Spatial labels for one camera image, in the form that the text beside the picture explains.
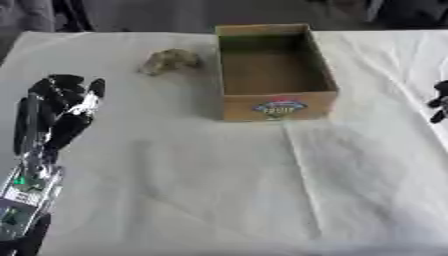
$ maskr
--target white tablecloth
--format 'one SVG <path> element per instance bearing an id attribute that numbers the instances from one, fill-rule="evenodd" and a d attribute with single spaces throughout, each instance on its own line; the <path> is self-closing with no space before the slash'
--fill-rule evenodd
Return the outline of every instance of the white tablecloth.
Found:
<path id="1" fill-rule="evenodd" d="M 448 249 L 448 31 L 318 32 L 341 88 L 328 118 L 225 123 L 212 35 L 38 34 L 0 69 L 0 159 L 15 106 L 50 73 L 107 80 L 69 146 L 42 255 L 436 255 Z M 195 50 L 203 71 L 147 77 L 150 53 Z"/>

